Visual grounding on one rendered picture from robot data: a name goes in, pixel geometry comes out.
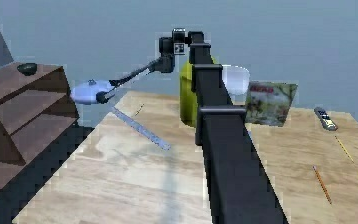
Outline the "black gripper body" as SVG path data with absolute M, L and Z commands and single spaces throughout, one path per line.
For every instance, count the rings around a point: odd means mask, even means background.
M 173 41 L 171 37 L 159 38 L 160 57 L 155 63 L 155 70 L 161 73 L 171 73 L 175 66 Z

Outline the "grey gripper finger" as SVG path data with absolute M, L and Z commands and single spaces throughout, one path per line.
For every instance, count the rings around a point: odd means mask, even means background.
M 96 93 L 96 101 L 99 103 L 99 104 L 105 104 L 107 103 L 112 97 L 115 96 L 115 92 L 120 88 L 122 87 L 123 85 L 121 86 L 112 86 L 112 88 L 108 91 L 99 91 Z
M 143 72 L 154 72 L 155 66 L 158 62 L 159 62 L 159 59 L 155 59 L 155 60 L 151 61 L 150 63 L 148 63 L 146 66 L 138 68 L 120 79 L 110 80 L 109 83 L 112 86 L 121 86 L 121 85 L 129 82 L 131 79 L 135 78 L 137 75 L 139 75 Z

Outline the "green vase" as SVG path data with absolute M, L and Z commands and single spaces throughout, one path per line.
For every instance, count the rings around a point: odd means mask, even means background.
M 191 90 L 192 64 L 186 61 L 179 72 L 179 109 L 181 121 L 190 127 L 196 127 L 197 96 Z

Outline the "light wooden dining table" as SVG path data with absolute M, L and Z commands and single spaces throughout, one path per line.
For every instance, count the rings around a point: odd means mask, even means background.
M 14 224 L 212 223 L 202 150 L 193 129 L 180 122 L 177 98 L 130 91 L 117 106 L 171 149 L 107 114 Z M 291 109 L 282 127 L 247 127 L 290 224 L 358 224 L 358 123 L 344 112 L 331 117 L 336 131 L 324 130 L 315 113 L 302 108 Z

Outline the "blue-grey flat strip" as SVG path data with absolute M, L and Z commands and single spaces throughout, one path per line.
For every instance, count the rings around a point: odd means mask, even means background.
M 153 133 L 152 131 L 147 129 L 145 126 L 143 126 L 142 124 L 138 123 L 136 120 L 134 120 L 133 118 L 129 117 L 128 115 L 126 115 L 125 113 L 120 111 L 119 109 L 113 107 L 111 109 L 111 112 L 117 118 L 122 120 L 124 123 L 126 123 L 128 126 L 133 128 L 139 134 L 143 135 L 150 142 L 154 143 L 155 145 L 157 145 L 162 150 L 170 150 L 171 149 L 171 145 L 168 142 L 166 142 L 165 140 L 160 138 L 158 135 L 156 135 L 155 133 Z

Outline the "white bowl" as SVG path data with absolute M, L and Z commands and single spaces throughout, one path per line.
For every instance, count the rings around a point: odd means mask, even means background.
M 244 67 L 224 65 L 222 70 L 222 80 L 230 94 L 243 95 L 248 90 L 250 73 Z

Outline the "black bowl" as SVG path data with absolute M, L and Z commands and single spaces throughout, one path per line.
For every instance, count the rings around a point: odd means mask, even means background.
M 17 70 L 25 76 L 32 76 L 37 72 L 37 64 L 23 63 L 17 66 Z

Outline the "brown wooden shelf unit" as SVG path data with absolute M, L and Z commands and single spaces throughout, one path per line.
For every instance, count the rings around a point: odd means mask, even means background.
M 79 118 L 63 67 L 18 66 L 0 68 L 0 190 Z

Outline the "green and red magazine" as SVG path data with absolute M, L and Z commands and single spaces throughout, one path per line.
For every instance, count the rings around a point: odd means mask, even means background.
M 282 127 L 297 88 L 293 83 L 251 81 L 246 97 L 246 122 Z

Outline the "grey remote control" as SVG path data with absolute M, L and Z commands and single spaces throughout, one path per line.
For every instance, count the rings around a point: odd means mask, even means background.
M 327 112 L 321 107 L 315 107 L 314 113 L 321 122 L 322 127 L 328 131 L 336 131 L 338 126 L 333 122 Z

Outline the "yellow pencil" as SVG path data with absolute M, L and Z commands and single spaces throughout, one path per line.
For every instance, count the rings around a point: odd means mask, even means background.
M 338 138 L 338 136 L 334 136 L 335 139 L 337 140 L 338 144 L 340 145 L 340 147 L 342 148 L 342 150 L 344 151 L 344 153 L 347 155 L 347 157 L 350 159 L 350 161 L 352 163 L 355 163 L 353 157 L 351 156 L 351 154 L 349 153 L 349 151 L 347 150 L 347 148 L 345 147 L 345 145 L 342 143 L 342 141 Z

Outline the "orange pencil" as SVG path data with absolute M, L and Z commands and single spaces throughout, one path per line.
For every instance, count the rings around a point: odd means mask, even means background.
M 315 165 L 313 165 L 312 169 L 313 169 L 313 171 L 315 173 L 315 176 L 316 176 L 316 178 L 317 178 L 317 180 L 318 180 L 318 182 L 319 182 L 319 184 L 320 184 L 320 186 L 322 188 L 322 191 L 323 191 L 328 203 L 332 205 L 332 199 L 330 197 L 330 194 L 329 194 L 329 192 L 328 192 L 328 190 L 327 190 L 327 188 L 326 188 L 326 186 L 325 186 L 325 184 L 323 182 L 323 179 L 322 179 L 317 167 Z

